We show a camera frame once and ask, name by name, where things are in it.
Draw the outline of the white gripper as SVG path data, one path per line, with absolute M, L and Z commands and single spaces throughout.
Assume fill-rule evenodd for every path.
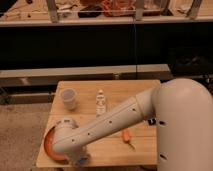
M 66 154 L 67 160 L 72 164 L 75 165 L 75 162 L 80 159 L 81 157 L 84 157 L 88 155 L 87 149 L 85 147 L 81 147 L 75 150 L 71 150 Z

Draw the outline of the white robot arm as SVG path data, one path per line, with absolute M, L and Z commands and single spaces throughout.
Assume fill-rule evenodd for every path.
M 83 126 L 59 123 L 53 150 L 75 156 L 86 145 L 151 118 L 157 120 L 158 171 L 213 171 L 213 96 L 185 78 L 142 91 Z

